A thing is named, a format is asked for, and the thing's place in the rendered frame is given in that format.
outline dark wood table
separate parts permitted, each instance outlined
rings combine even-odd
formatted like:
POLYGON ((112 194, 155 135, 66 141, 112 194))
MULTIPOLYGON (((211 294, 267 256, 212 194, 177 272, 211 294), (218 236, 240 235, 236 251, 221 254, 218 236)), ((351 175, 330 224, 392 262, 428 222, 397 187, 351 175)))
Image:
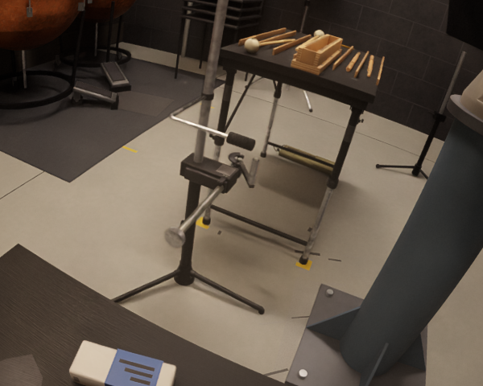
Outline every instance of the dark wood table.
POLYGON ((75 385, 68 370, 83 340, 174 364, 175 386, 282 385, 133 314, 21 245, 1 257, 0 361, 33 355, 43 386, 75 385))
MULTIPOLYGON (((304 36, 304 34, 297 34, 296 36, 294 36, 294 38, 298 39, 302 36, 304 36)), ((360 58, 358 59, 356 65, 354 66, 354 69, 351 72, 345 71, 345 68, 347 67, 353 56, 358 52, 358 50, 353 50, 353 53, 351 53, 349 57, 345 59, 345 61, 335 71, 332 70, 331 65, 318 76, 291 67, 291 60, 293 59, 293 55, 295 54, 295 47, 289 48, 288 50, 280 54, 272 55, 272 50, 274 47, 275 46, 260 47, 259 51, 256 54, 250 54, 245 50, 243 46, 238 46, 237 43, 221 49, 220 63, 227 71, 227 79, 225 82, 224 96, 222 99, 220 118, 218 122, 218 130, 222 132, 225 132, 227 130, 227 116, 229 112, 231 94, 233 91, 234 75, 238 70, 271 79, 275 83, 274 105, 272 108, 272 113, 270 115, 270 123, 268 132, 266 134, 266 140, 263 144, 261 154, 262 157, 266 157, 266 148, 268 147, 272 122, 275 117, 275 111, 277 109, 278 101, 281 96, 281 88, 283 84, 289 84, 291 86, 301 88, 305 91, 314 92, 323 97, 331 98, 335 101, 339 101, 350 106, 352 110, 351 117, 349 119, 347 129, 345 130, 345 136, 341 143, 340 151, 336 156, 336 161, 332 165, 332 173, 329 175, 328 187, 324 194, 322 204, 320 205, 315 225, 311 230, 308 242, 304 241, 301 243, 302 245, 305 245, 305 249, 299 260, 299 263, 302 266, 306 265, 309 268, 311 262, 308 261, 308 258, 312 247, 315 244, 315 239, 319 231, 320 223, 324 216, 328 202, 331 198, 332 191, 338 185, 338 179, 340 177, 341 169, 344 165, 345 157, 347 156, 347 153, 349 151, 354 132, 356 131, 356 126, 358 123, 361 122, 360 116, 365 111, 367 105, 374 102, 374 99, 376 97, 376 93, 378 91, 376 81, 378 79, 381 58, 374 57, 374 70, 370 78, 367 77, 369 58, 366 60, 365 65, 361 69, 359 77, 356 79, 354 78, 354 73, 356 71, 357 65, 361 62, 361 59, 365 55, 366 51, 361 51, 360 58)), ((343 48, 342 55, 347 49, 348 48, 346 47, 343 48)), ((227 216, 232 216, 241 220, 239 218, 240 216, 229 213, 225 210, 222 210, 222 213, 226 214, 227 216)), ((253 221, 251 220, 246 220, 248 224, 251 224, 251 222, 253 223, 253 221)), ((290 235, 283 235, 282 232, 271 230, 268 227, 263 226, 262 224, 253 225, 258 226, 259 228, 265 228, 268 232, 273 232, 278 236, 284 236, 288 240, 293 240, 297 242, 297 239, 295 237, 290 235)))

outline black mat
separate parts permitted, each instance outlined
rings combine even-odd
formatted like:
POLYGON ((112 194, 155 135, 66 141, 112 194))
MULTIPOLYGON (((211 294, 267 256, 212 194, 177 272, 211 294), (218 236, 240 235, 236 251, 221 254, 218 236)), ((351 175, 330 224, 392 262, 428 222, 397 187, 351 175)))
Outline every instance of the black mat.
MULTIPOLYGON (((71 182, 168 115, 200 96, 204 77, 132 59, 121 66, 132 92, 120 93, 119 110, 74 106, 70 97, 35 109, 0 110, 0 151, 71 182)), ((54 69, 45 64, 35 69, 54 69)), ((69 74, 62 64, 58 71, 69 74)), ((100 68, 80 68, 77 78, 109 89, 100 68)), ((0 101, 37 100, 67 87, 58 78, 32 76, 27 90, 0 83, 0 101)))

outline blue cylindrical column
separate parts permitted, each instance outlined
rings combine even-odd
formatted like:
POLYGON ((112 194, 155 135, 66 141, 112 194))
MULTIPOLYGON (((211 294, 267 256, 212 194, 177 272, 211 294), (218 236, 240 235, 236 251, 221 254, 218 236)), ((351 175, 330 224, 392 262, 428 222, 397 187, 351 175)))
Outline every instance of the blue cylindrical column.
POLYGON ((413 212, 341 340, 363 372, 393 366, 444 304, 483 248, 483 136, 456 120, 413 212))

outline white mallet head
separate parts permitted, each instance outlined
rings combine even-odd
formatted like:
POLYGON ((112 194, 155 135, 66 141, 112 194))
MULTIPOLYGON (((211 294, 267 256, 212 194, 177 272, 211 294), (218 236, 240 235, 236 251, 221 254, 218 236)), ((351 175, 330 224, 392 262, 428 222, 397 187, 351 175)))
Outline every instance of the white mallet head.
POLYGON ((255 54, 259 51, 259 40, 250 38, 245 41, 245 49, 251 54, 255 54))

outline black tripod stand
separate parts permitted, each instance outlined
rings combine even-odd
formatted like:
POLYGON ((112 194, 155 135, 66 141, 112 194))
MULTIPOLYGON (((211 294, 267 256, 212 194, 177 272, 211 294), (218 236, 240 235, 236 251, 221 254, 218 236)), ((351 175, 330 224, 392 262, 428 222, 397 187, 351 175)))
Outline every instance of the black tripod stand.
POLYGON ((465 56, 467 53, 463 51, 460 56, 460 61, 458 62, 458 65, 456 66, 456 70, 454 71, 454 75, 452 76, 451 84, 449 85, 448 91, 445 94, 444 101, 442 102, 442 106, 440 107, 440 111, 434 112, 433 117, 435 118, 435 122, 433 122, 433 127, 431 128, 431 132, 427 136, 426 143, 424 144, 424 148, 422 149, 422 153, 420 153, 419 160, 414 166, 404 166, 404 165, 380 165, 377 164, 376 167, 378 169, 381 169, 383 167, 386 168, 392 168, 392 169, 412 169, 411 173, 415 176, 418 177, 419 174, 423 175, 427 179, 426 173, 423 172, 422 170, 422 164, 424 162, 424 159, 426 158, 427 152, 429 151, 429 147, 431 146, 431 143, 433 142, 433 138, 436 135, 436 130, 438 129, 438 126, 441 122, 445 121, 445 107, 447 106, 449 102, 449 97, 451 96, 452 89, 454 88, 454 84, 456 83, 456 78, 458 77, 458 74, 460 73, 461 65, 464 62, 465 56))
POLYGON ((139 294, 144 290, 148 290, 149 288, 172 278, 175 280, 175 282, 177 282, 177 284, 180 285, 191 285, 195 279, 198 279, 207 285, 212 286, 216 290, 235 298, 239 302, 245 303, 247 306, 256 309, 260 314, 265 313, 265 309, 260 305, 251 302, 250 300, 234 293, 233 291, 226 289, 222 285, 219 285, 216 282, 200 275, 192 267, 193 241, 195 239, 196 221, 206 210, 206 208, 211 205, 216 197, 218 197, 221 193, 227 193, 234 186, 242 172, 247 178, 246 171, 242 170, 240 162, 232 166, 228 166, 216 160, 204 157, 206 133, 212 133, 217 137, 226 138, 228 143, 239 146, 243 149, 252 150, 255 146, 255 141, 253 139, 236 133, 230 133, 228 135, 222 133, 221 131, 210 129, 206 126, 208 124, 209 111, 211 109, 211 100, 213 99, 215 75, 217 73, 218 57, 220 55, 221 36, 224 29, 228 2, 229 0, 220 0, 217 4, 215 23, 213 25, 213 37, 208 58, 208 68, 206 69, 206 77, 204 80, 203 96, 198 100, 185 105, 171 115, 173 120, 180 121, 186 125, 199 129, 195 153, 184 159, 181 162, 180 168, 180 175, 189 181, 188 199, 186 202, 186 220, 183 221, 178 228, 169 228, 165 233, 165 238, 170 245, 176 248, 182 247, 179 267, 166 276, 142 285, 137 289, 133 289, 126 294, 118 296, 117 298, 113 299, 115 302, 120 302, 130 298, 135 294, 139 294), (177 114, 182 113, 185 109, 199 101, 202 101, 200 108, 200 124, 197 125, 196 123, 185 121, 184 119, 176 117, 177 114), (212 190, 208 197, 202 203, 199 203, 201 186, 208 187, 212 190))

